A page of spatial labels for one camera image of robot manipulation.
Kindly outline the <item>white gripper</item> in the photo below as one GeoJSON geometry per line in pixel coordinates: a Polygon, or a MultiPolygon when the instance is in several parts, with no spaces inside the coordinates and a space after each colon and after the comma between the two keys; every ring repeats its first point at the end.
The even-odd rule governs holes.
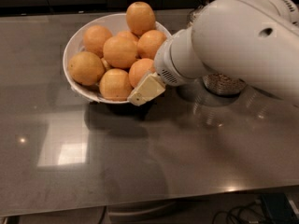
{"type": "Polygon", "coordinates": [[[144,75],[128,96],[131,104],[141,106],[153,100],[165,92],[165,84],[180,86],[213,73],[194,52],[191,27],[164,41],[155,55],[154,66],[157,73],[144,75]]]}

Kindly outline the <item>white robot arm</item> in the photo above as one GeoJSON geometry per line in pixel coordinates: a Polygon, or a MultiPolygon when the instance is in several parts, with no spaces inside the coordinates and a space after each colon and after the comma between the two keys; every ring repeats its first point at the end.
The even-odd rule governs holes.
{"type": "Polygon", "coordinates": [[[143,105],[167,85],[221,73],[298,105],[298,23],[292,0],[216,0],[164,41],[156,73],[144,75],[128,101],[143,105]]]}

